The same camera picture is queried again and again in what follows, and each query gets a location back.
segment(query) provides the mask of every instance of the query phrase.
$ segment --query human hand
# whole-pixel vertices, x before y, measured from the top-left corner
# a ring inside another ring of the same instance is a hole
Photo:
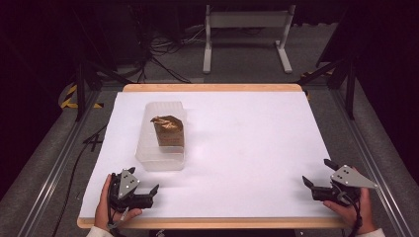
[[[353,206],[342,206],[331,200],[326,200],[323,202],[323,204],[339,214],[345,223],[350,226],[354,226],[355,222],[357,221],[357,212]],[[359,207],[361,209],[363,225],[358,230],[357,234],[361,235],[377,230],[373,222],[373,209],[371,206],[370,191],[367,188],[361,188]]]
[[[111,183],[111,175],[108,175],[106,182],[104,186],[102,187],[102,193],[99,200],[99,204],[96,207],[96,213],[95,213],[95,223],[94,225],[98,228],[104,229],[106,231],[109,231],[108,228],[108,190],[109,185]],[[113,216],[114,221],[119,221],[123,217],[122,213],[116,212],[113,209],[111,209],[111,216]],[[141,215],[142,210],[139,208],[131,209],[124,218],[124,221],[129,221],[130,219]]]

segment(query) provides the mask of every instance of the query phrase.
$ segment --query black cable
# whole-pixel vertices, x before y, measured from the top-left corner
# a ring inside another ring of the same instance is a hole
[[[142,67],[141,67],[141,63],[140,63],[140,65],[135,65],[135,67],[132,69],[132,70],[130,70],[130,71],[128,71],[128,72],[124,72],[124,73],[119,73],[119,72],[116,72],[116,71],[114,71],[116,74],[118,74],[118,75],[120,75],[120,76],[122,76],[122,77],[125,77],[125,78],[127,78],[127,77],[130,77],[130,76],[133,76],[133,75],[135,75],[136,73],[138,73],[140,70],[142,69]],[[107,76],[107,75],[98,75],[102,80],[114,80],[114,78],[112,78],[112,77],[109,77],[109,76]]]
[[[56,224],[55,224],[55,228],[54,228],[54,230],[53,230],[52,237],[54,237],[54,236],[56,235],[56,232],[58,231],[59,224],[61,223],[61,219],[62,219],[62,216],[63,216],[64,211],[65,211],[65,208],[67,207],[68,199],[69,199],[69,197],[70,197],[71,186],[72,186],[72,184],[73,184],[74,173],[75,173],[75,171],[76,171],[77,164],[78,164],[78,162],[79,162],[79,160],[80,160],[80,157],[81,157],[81,155],[83,154],[84,150],[87,148],[87,146],[90,144],[90,142],[91,142],[93,139],[95,139],[95,137],[96,137],[96,136],[97,136],[97,135],[98,135],[98,134],[99,134],[99,133],[100,133],[103,129],[105,129],[105,127],[107,127],[107,124],[106,124],[106,125],[104,125],[104,126],[103,126],[101,129],[99,129],[97,132],[95,132],[95,134],[93,134],[92,136],[90,136],[89,138],[87,138],[86,140],[84,140],[84,142],[86,142],[86,144],[85,144],[85,145],[83,146],[83,148],[81,149],[81,151],[80,151],[79,155],[77,156],[76,162],[74,163],[73,170],[72,170],[72,172],[71,172],[70,182],[68,183],[68,189],[67,189],[67,194],[66,194],[66,196],[65,196],[64,206],[62,207],[62,209],[61,209],[61,213],[59,214],[58,220],[57,220],[57,222],[56,222]]]
[[[139,83],[139,80],[141,79],[142,75],[145,76],[145,67],[144,66],[142,67],[141,73],[139,73],[138,79],[136,79],[136,83]]]
[[[150,51],[154,52],[154,56],[162,56],[164,54],[173,54],[185,47],[188,44],[193,44],[204,34],[204,29],[200,29],[197,33],[191,33],[191,34],[184,34],[183,39],[181,39],[180,43],[176,43],[171,41],[170,39],[167,39],[164,36],[155,36],[151,40],[150,44]],[[157,47],[166,46],[166,49],[159,50]]]
[[[116,179],[117,179],[116,175],[115,174],[112,174],[111,182],[109,183],[108,195],[107,195],[107,203],[108,203],[108,227],[109,227],[109,232],[113,236],[115,236],[115,237],[126,237],[125,235],[123,235],[123,234],[120,233],[120,229],[118,229],[118,227],[114,223],[114,216],[115,216],[115,214],[117,212],[114,210],[114,213],[111,214],[111,199],[110,199],[110,196],[111,196],[112,186],[115,184]]]
[[[354,223],[354,227],[352,228],[352,232],[348,237],[355,237],[358,230],[363,226],[363,217],[361,216],[361,205],[357,206],[357,204],[347,195],[343,195],[343,198],[347,200],[355,209],[357,212],[357,220]]]
[[[119,75],[119,74],[115,73],[115,72],[114,72],[114,71],[112,71],[112,70],[109,70],[109,69],[107,69],[107,68],[105,68],[105,67],[103,67],[103,66],[101,66],[101,65],[97,64],[96,62],[93,62],[93,61],[88,61],[88,60],[85,60],[84,62],[85,62],[85,63],[87,63],[88,65],[92,66],[92,67],[93,67],[93,68],[95,68],[96,70],[99,70],[99,71],[101,71],[102,73],[106,74],[106,75],[107,75],[107,76],[109,76],[110,78],[113,78],[113,79],[115,79],[115,80],[117,80],[117,81],[121,82],[121,83],[122,83],[122,84],[124,84],[124,85],[127,85],[127,84],[132,84],[132,82],[131,82],[131,81],[129,81],[128,79],[126,79],[125,77],[123,77],[123,76],[121,76],[121,75]]]
[[[151,62],[164,68],[170,75],[172,75],[175,79],[178,81],[184,82],[184,83],[192,83],[189,79],[181,76],[179,73],[173,71],[172,69],[166,68],[159,60],[157,60],[155,57],[151,57]]]

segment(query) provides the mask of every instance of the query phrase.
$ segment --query cable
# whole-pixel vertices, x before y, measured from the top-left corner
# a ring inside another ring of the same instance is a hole
[[[363,217],[361,216],[361,206],[357,206],[357,204],[347,195],[343,195],[343,198],[347,200],[357,212],[357,220],[354,223],[354,227],[352,228],[352,232],[348,237],[355,237],[358,230],[363,226]]]
[[[197,38],[200,34],[202,34],[204,32],[205,28],[201,28],[193,37],[191,37],[190,39],[184,39],[183,44],[188,44],[190,41],[194,40],[198,41],[199,39],[195,39]]]
[[[107,195],[107,203],[108,203],[108,228],[109,228],[109,232],[115,236],[115,237],[126,237],[125,235],[120,233],[120,229],[118,229],[118,223],[116,224],[114,222],[114,216],[117,213],[114,210],[114,213],[111,214],[111,188],[112,186],[115,184],[116,182],[116,175],[112,174],[112,178],[111,178],[111,182],[109,183],[109,189],[108,189],[108,195]]]
[[[184,82],[184,83],[192,83],[189,79],[181,76],[179,73],[173,71],[172,69],[166,68],[159,60],[157,60],[155,57],[151,57],[151,62],[164,68],[170,75],[172,75],[175,79]]]
[[[136,66],[135,65],[135,67],[132,70],[128,71],[128,72],[124,72],[124,73],[120,73],[118,71],[117,72],[116,71],[113,71],[113,72],[115,72],[116,74],[118,74],[118,75],[120,75],[122,77],[130,77],[130,76],[135,75],[136,73],[138,73],[142,69],[142,67],[140,65],[139,66]],[[102,80],[114,80],[114,78],[109,77],[107,75],[100,75],[100,74],[97,74],[97,75],[99,77],[101,77]]]
[[[104,125],[104,126],[103,126],[101,129],[99,129],[97,132],[95,132],[95,134],[93,134],[92,136],[90,136],[89,138],[87,138],[86,140],[84,140],[84,141],[83,141],[83,142],[86,142],[86,144],[85,144],[85,145],[83,146],[83,148],[81,149],[81,151],[80,151],[79,155],[77,156],[76,162],[74,163],[73,170],[72,170],[72,172],[71,172],[70,182],[68,183],[68,189],[67,189],[67,194],[66,194],[66,196],[65,196],[64,205],[63,205],[63,207],[62,207],[62,209],[61,209],[61,213],[59,214],[58,220],[57,220],[57,222],[56,222],[56,224],[55,224],[55,228],[54,228],[54,230],[53,230],[52,237],[54,237],[54,236],[56,235],[56,232],[58,231],[59,224],[61,223],[61,219],[62,219],[62,216],[63,216],[64,211],[65,211],[65,208],[67,207],[68,199],[69,199],[69,197],[70,197],[71,186],[72,186],[72,184],[73,184],[74,173],[75,173],[75,171],[76,171],[77,164],[78,164],[78,162],[79,162],[79,160],[80,160],[80,157],[81,157],[81,155],[83,154],[84,150],[87,148],[87,146],[90,144],[90,142],[91,142],[93,139],[95,139],[95,137],[96,137],[96,136],[97,136],[97,135],[98,135],[98,134],[99,134],[99,133],[100,133],[103,129],[105,129],[105,127],[107,127],[107,124],[106,124],[106,125]]]
[[[147,79],[147,76],[145,75],[145,62],[142,65],[141,73],[139,73],[138,79],[136,79],[136,83],[139,84],[139,80],[141,79],[141,76],[144,75],[144,80],[142,83],[145,83],[145,79]]]
[[[125,77],[120,76],[119,74],[115,73],[114,71],[109,70],[109,69],[97,64],[96,62],[85,60],[85,63],[89,64],[90,66],[92,66],[96,70],[99,70],[102,73],[108,75],[109,77],[121,82],[124,85],[132,84],[132,82],[129,81],[128,79],[126,79]]]

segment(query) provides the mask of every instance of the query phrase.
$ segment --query clear plastic container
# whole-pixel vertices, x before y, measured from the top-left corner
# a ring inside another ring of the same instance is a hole
[[[184,134],[186,135],[186,112],[181,102],[148,103],[145,106],[141,132],[135,152],[136,159],[146,171],[180,171],[184,168],[184,147],[158,145],[156,131],[151,120],[155,117],[165,116],[173,116],[181,120]]]

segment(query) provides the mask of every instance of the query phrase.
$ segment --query metal rail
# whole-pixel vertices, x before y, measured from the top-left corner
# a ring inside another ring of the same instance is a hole
[[[339,108],[342,118],[345,120],[346,125],[349,127],[353,138],[360,149],[362,154],[362,161],[367,169],[367,172],[369,173],[372,180],[378,184],[378,196],[385,208],[385,211],[388,214],[388,217],[395,231],[397,232],[397,235],[399,237],[413,237],[413,234],[403,214],[401,213],[388,185],[385,183],[385,180],[379,171],[377,163],[374,160],[374,157],[371,154],[366,141],[363,139],[360,131],[358,130],[355,121],[349,119],[346,113],[345,102],[342,95],[338,90],[331,90],[331,95],[337,107]]]
[[[45,211],[50,198],[53,195],[55,187],[59,182],[59,179],[65,169],[65,166],[68,163],[72,148],[74,147],[74,142],[80,134],[80,131],[83,128],[83,125],[85,124],[86,119],[91,111],[91,108],[93,108],[93,105],[95,104],[98,96],[99,92],[92,91],[89,93],[86,103],[86,113],[84,113],[80,121],[76,122],[71,127],[67,140],[65,141],[64,146],[51,169],[51,172],[49,173],[48,177],[43,183],[42,189],[38,194],[37,200],[35,201],[31,211],[28,214],[28,217],[26,218],[21,230],[19,231],[19,237],[33,236],[33,233],[42,218],[43,212]]]

